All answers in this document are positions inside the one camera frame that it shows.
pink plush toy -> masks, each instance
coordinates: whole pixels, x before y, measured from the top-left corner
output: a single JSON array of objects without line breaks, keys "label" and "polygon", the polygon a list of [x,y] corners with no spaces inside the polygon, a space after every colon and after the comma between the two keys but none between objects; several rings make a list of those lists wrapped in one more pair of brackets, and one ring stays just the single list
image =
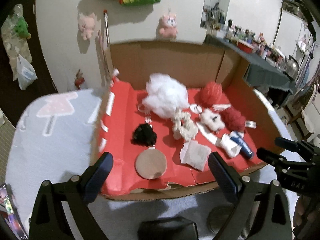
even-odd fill
[{"label": "pink plush toy", "polygon": [[177,37],[177,22],[176,22],[176,15],[169,14],[164,15],[162,17],[162,28],[160,29],[159,33],[164,38],[176,38]]},{"label": "pink plush toy", "polygon": [[92,37],[92,33],[96,26],[95,18],[96,16],[94,13],[88,16],[83,15],[82,13],[79,15],[78,28],[79,28],[79,31],[81,32],[82,38],[85,41]]}]

stuffed animal hanging on wall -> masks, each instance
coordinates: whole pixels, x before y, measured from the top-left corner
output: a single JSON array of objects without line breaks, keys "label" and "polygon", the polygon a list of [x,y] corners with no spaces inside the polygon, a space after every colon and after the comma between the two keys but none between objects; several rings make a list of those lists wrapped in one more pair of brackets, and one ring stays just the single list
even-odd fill
[{"label": "stuffed animal hanging on wall", "polygon": [[23,17],[20,17],[17,25],[14,27],[14,31],[20,38],[31,38],[31,34],[28,32],[28,24]]},{"label": "stuffed animal hanging on wall", "polygon": [[92,33],[94,31],[94,28],[96,27],[96,21],[95,21],[95,14],[92,13],[88,16],[83,15],[82,13],[79,15],[78,20],[78,28],[81,32],[82,38],[86,41],[89,40],[92,37]]},{"label": "stuffed animal hanging on wall", "polygon": [[162,28],[159,30],[159,33],[164,38],[176,38],[177,37],[177,22],[176,15],[169,13],[162,17]]}]

blue tube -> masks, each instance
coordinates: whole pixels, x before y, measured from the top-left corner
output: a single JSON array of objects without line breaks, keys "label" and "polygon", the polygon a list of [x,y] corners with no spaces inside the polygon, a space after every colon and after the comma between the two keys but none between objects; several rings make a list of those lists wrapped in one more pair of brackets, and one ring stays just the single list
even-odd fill
[{"label": "blue tube", "polygon": [[231,140],[241,146],[241,152],[246,159],[251,159],[253,157],[254,153],[237,131],[231,132],[229,136]]}]

table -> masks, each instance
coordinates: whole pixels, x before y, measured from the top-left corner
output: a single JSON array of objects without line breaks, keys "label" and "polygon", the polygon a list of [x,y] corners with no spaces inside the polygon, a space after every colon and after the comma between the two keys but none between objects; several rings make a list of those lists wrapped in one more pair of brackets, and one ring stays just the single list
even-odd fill
[{"label": "table", "polygon": [[[258,95],[268,105],[268,101],[260,93]],[[45,96],[30,104],[21,116],[9,155],[6,183],[10,184],[16,197],[19,216],[24,224],[32,212],[43,180],[65,182],[73,175],[82,174],[88,167],[100,96],[101,91],[93,89],[59,94],[55,98],[52,95]],[[43,116],[44,106],[53,114],[54,107],[48,109],[52,101],[64,103],[64,113],[56,114],[55,118],[49,114],[40,117]],[[290,138],[271,105],[268,105],[268,109],[281,135]],[[284,156],[300,161],[297,154],[285,152]],[[274,168],[268,165],[251,177],[255,181],[269,183],[276,178],[276,174]],[[298,197],[293,192],[287,191],[286,194],[292,217]],[[89,204],[89,209],[110,240],[137,239],[138,226],[142,221],[177,215],[196,222],[199,239],[211,240],[214,235],[206,227],[208,214],[215,206],[226,203],[222,192],[217,189],[200,195],[151,202],[112,201],[98,196],[96,201]],[[63,206],[75,238],[82,239],[68,205]]]},{"label": "table", "polygon": [[268,86],[272,90],[276,90],[276,96],[271,96],[273,101],[280,96],[277,102],[279,107],[282,107],[287,102],[289,96],[294,95],[297,91],[295,81],[290,80],[288,76],[270,65],[258,54],[245,53],[227,40],[209,34],[206,35],[204,44],[210,44],[224,49],[232,49],[247,60],[249,67],[244,75],[244,80],[252,87]]}]

white rope toy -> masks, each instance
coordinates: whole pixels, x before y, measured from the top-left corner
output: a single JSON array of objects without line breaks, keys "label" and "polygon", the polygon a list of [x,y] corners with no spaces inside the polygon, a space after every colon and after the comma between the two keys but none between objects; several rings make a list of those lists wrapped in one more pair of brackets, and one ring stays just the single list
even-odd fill
[{"label": "white rope toy", "polygon": [[191,114],[188,112],[183,112],[181,109],[177,109],[173,118],[173,137],[179,140],[181,137],[186,141],[190,141],[196,138],[198,133],[198,127],[191,120]]}]

